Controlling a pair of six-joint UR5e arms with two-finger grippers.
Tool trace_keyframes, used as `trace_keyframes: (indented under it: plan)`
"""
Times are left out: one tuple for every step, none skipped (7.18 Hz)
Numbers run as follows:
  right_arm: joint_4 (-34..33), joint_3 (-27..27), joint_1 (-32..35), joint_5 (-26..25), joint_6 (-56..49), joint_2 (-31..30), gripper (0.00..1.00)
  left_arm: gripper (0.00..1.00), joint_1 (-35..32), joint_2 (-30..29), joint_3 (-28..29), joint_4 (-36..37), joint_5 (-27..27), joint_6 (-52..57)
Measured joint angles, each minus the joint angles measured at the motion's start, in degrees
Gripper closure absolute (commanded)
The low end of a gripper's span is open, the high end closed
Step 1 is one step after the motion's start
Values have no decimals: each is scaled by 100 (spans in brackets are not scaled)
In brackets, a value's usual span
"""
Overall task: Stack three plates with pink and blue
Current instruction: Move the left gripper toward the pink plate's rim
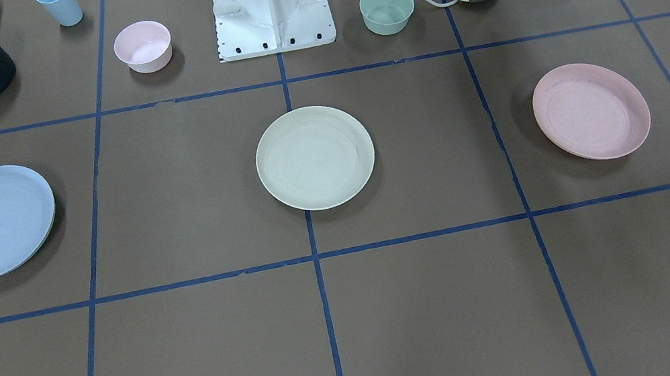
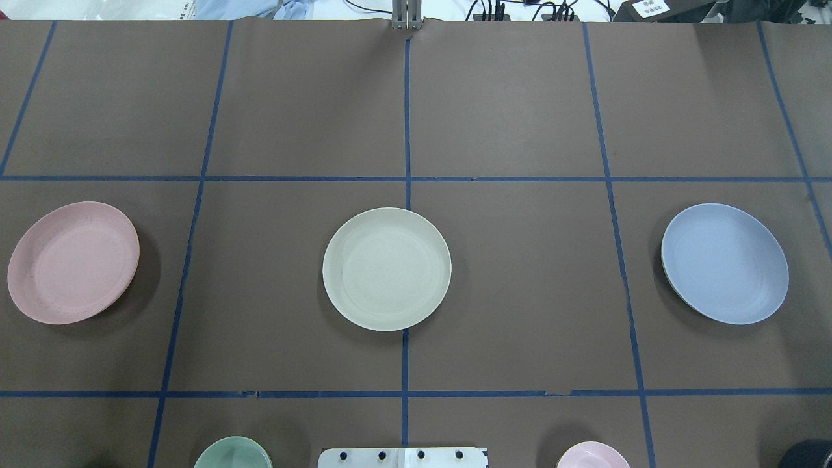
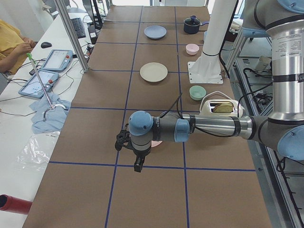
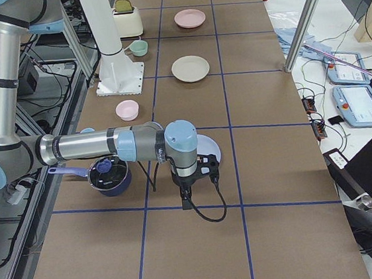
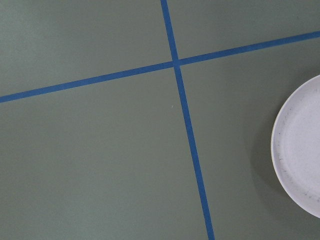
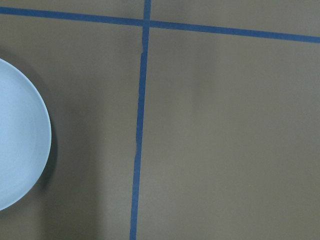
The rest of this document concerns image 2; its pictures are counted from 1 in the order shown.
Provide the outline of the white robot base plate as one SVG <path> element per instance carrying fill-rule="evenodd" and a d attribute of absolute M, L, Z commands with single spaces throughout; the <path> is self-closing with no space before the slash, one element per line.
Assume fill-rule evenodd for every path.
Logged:
<path fill-rule="evenodd" d="M 478 447 L 387 447 L 323 450 L 318 467 L 488 467 Z"/>

